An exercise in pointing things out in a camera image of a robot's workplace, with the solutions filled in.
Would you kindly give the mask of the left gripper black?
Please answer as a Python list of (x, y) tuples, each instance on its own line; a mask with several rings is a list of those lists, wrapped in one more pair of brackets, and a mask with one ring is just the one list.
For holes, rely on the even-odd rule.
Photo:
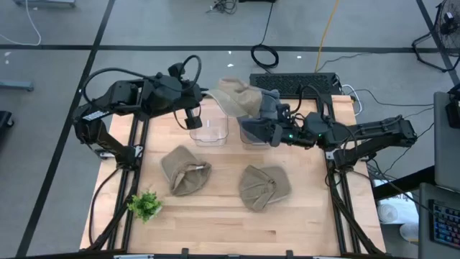
[(150, 102), (150, 117), (185, 111), (184, 130), (195, 130), (202, 127), (201, 102), (209, 89), (200, 88), (195, 81), (181, 81), (172, 76), (160, 76), (153, 79), (153, 100)]

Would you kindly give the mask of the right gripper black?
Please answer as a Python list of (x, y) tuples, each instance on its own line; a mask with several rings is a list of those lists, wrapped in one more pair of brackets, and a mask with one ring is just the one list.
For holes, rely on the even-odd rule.
[(273, 119), (270, 125), (270, 145), (278, 147), (281, 143), (285, 143), (286, 145), (308, 147), (309, 140), (306, 134), (290, 116), (290, 105), (278, 104), (276, 110), (277, 119)]

